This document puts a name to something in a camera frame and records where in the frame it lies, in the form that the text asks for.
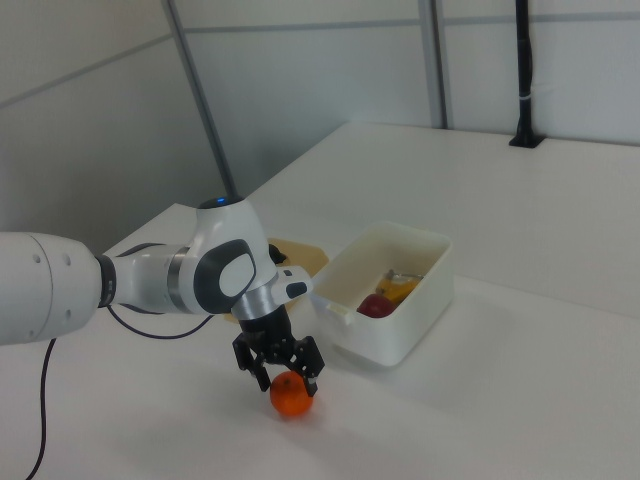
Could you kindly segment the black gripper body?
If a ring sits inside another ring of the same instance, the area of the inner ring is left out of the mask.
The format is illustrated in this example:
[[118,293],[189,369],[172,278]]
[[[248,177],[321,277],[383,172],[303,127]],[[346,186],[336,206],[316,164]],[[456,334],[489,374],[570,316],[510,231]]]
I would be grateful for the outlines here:
[[240,320],[239,325],[256,356],[262,354],[266,363],[288,363],[295,338],[284,306],[258,319]]

